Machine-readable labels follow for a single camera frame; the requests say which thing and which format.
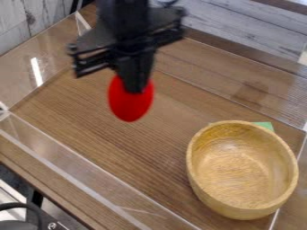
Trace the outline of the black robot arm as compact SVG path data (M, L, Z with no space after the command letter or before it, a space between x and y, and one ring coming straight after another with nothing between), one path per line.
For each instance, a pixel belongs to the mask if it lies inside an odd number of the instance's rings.
M159 7L149 0L98 0L98 21L67 45L78 77L110 68L130 93L149 86L155 53L183 39L186 9L174 1Z

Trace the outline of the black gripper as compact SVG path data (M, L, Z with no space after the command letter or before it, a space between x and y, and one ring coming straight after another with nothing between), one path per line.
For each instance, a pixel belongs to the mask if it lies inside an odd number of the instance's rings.
M183 38L181 6L101 5L91 31L67 45L78 77L113 69L130 93L142 93L157 50Z

